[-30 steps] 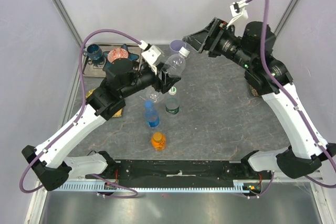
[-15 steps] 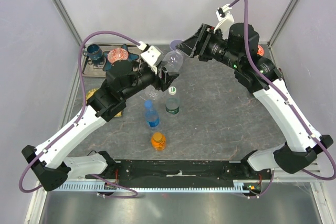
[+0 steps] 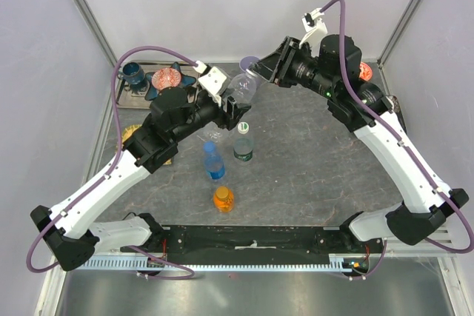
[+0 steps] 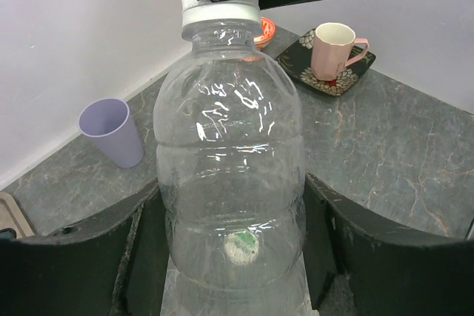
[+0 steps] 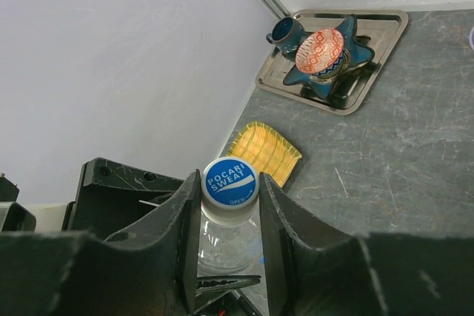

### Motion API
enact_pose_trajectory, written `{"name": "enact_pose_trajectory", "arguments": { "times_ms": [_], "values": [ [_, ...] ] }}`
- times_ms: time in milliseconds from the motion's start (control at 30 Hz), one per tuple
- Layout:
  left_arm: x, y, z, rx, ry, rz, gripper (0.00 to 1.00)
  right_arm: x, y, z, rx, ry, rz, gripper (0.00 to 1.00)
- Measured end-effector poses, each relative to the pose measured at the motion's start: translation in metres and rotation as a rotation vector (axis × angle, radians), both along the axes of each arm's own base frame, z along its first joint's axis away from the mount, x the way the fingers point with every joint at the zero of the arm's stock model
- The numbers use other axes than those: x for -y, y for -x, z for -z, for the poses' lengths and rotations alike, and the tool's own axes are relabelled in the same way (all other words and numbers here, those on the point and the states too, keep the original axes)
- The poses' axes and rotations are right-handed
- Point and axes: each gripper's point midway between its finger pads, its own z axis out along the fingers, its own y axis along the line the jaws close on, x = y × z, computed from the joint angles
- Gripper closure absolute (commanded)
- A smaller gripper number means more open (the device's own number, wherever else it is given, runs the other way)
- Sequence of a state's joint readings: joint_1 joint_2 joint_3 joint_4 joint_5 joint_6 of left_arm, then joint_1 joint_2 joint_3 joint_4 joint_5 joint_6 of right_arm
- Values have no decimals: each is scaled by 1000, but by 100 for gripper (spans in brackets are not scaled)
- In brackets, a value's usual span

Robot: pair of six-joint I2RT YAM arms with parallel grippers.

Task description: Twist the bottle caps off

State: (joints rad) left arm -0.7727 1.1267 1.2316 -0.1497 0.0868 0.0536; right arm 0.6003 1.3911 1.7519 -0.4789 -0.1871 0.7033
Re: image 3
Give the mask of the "clear plastic bottle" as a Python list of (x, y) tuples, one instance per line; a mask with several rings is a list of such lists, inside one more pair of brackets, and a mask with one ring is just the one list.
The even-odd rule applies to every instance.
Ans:
[[(260, 86), (261, 79), (246, 70), (232, 79), (227, 91), (238, 104), (250, 104)], [(204, 128), (203, 136), (206, 141), (223, 144), (232, 134), (233, 130), (220, 129), (215, 123), (211, 122)]]

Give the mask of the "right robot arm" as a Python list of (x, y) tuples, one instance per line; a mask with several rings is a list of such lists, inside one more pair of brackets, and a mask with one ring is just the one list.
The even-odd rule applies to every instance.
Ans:
[(433, 234), (469, 197), (433, 171), (407, 137), (392, 101), (375, 84), (360, 79), (361, 50), (348, 36), (328, 35), (313, 56), (308, 44), (286, 37), (249, 71), (279, 87), (300, 85), (321, 95), (332, 116), (374, 154), (403, 201), (350, 218), (339, 243), (356, 252), (366, 241), (395, 237), (414, 246)]

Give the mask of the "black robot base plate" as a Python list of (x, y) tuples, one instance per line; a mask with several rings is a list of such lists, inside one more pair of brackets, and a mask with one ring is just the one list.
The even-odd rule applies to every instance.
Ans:
[(140, 246), (172, 263), (198, 266), (292, 266), (326, 264), (331, 255), (365, 256), (382, 251), (381, 239), (360, 242), (344, 223), (317, 226), (162, 226), (149, 213), (151, 238)]

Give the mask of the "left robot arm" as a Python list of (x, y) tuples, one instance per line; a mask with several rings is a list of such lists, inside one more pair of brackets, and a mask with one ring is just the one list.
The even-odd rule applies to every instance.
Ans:
[(185, 89), (168, 87), (150, 105), (150, 114), (99, 173), (60, 204), (31, 213), (44, 241), (64, 271), (72, 271), (98, 252), (122, 247), (160, 248), (164, 230), (149, 213), (128, 220), (97, 222), (97, 217), (129, 188), (143, 181), (178, 152), (178, 143), (210, 122), (232, 130), (250, 104), (228, 95), (220, 104), (204, 90), (189, 102)]

